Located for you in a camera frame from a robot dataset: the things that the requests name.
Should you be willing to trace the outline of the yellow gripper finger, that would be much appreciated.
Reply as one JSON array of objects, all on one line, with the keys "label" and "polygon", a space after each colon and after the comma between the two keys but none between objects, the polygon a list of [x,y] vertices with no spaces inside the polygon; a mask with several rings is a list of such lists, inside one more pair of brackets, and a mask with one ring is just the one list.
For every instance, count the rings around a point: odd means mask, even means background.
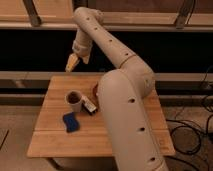
[{"label": "yellow gripper finger", "polygon": [[90,55],[84,56],[84,57],[83,57],[83,63],[84,63],[84,64],[88,64],[88,63],[89,63],[89,58],[90,58]]},{"label": "yellow gripper finger", "polygon": [[70,54],[65,67],[65,71],[72,72],[74,68],[78,65],[79,61],[80,59],[75,53]]}]

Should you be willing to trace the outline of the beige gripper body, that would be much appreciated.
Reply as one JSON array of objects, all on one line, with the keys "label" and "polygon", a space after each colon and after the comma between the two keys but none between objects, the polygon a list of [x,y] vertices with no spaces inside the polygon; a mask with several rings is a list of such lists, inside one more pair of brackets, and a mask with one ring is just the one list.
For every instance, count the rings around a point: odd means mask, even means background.
[{"label": "beige gripper body", "polygon": [[77,56],[86,57],[90,55],[91,45],[90,44],[82,45],[79,42],[74,41],[72,45],[72,50]]}]

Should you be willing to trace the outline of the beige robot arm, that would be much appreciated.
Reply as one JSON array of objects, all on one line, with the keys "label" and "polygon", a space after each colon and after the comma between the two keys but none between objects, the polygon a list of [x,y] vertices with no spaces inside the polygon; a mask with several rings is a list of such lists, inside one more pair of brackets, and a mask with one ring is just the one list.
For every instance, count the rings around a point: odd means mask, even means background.
[{"label": "beige robot arm", "polygon": [[88,62],[92,45],[97,44],[115,66],[102,76],[97,93],[118,170],[169,171],[143,104],[155,88],[153,70],[102,26],[101,11],[79,7],[73,19],[74,54]]}]

